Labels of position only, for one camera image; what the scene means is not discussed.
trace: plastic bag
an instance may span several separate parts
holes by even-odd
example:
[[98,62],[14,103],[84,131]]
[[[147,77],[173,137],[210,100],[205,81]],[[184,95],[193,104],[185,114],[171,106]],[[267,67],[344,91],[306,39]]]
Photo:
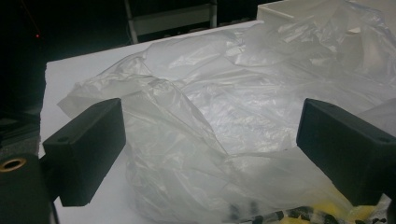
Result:
[[[348,211],[295,144],[303,101],[358,114],[393,98],[396,45],[376,11],[340,2],[335,12],[319,28],[263,24],[155,43],[76,84],[59,105],[74,117],[121,98],[131,205],[150,219],[238,222],[326,202]],[[361,42],[346,49],[352,16]]]

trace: brass ring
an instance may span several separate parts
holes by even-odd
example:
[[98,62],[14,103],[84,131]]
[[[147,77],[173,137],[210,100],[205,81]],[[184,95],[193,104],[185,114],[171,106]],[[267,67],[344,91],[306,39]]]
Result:
[[17,170],[21,168],[25,163],[26,163],[25,158],[15,158],[5,161],[0,165],[0,172],[6,173]]

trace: white table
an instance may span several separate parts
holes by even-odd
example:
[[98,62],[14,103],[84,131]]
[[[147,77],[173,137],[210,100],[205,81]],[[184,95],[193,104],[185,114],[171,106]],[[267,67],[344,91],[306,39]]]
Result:
[[[262,21],[244,22],[232,26],[180,35],[177,38],[203,35],[224,29],[250,27],[257,23],[262,23]],[[41,140],[46,140],[70,120],[57,104],[72,90],[76,82],[94,77],[122,58],[145,50],[154,42],[164,40],[156,40],[47,63],[47,87],[44,95],[43,109],[41,111]],[[44,155],[41,145],[39,155]],[[61,223],[150,223],[130,208],[129,203],[132,201],[127,195],[129,195],[129,191],[131,190],[125,178],[125,162],[125,155],[121,152],[102,182],[101,187],[97,190],[91,203],[88,205],[84,207],[64,208],[60,200],[56,200],[55,205]]]

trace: clear plastic bag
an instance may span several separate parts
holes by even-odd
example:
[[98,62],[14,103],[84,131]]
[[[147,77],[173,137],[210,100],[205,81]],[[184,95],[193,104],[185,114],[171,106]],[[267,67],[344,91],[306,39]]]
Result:
[[[335,11],[319,28],[263,24],[153,44],[59,105],[74,117],[121,98],[132,205],[150,219],[236,222],[324,202],[348,211],[295,144],[303,101],[359,114],[394,98],[396,45],[376,11],[349,2]],[[361,25],[352,47],[350,17]]]

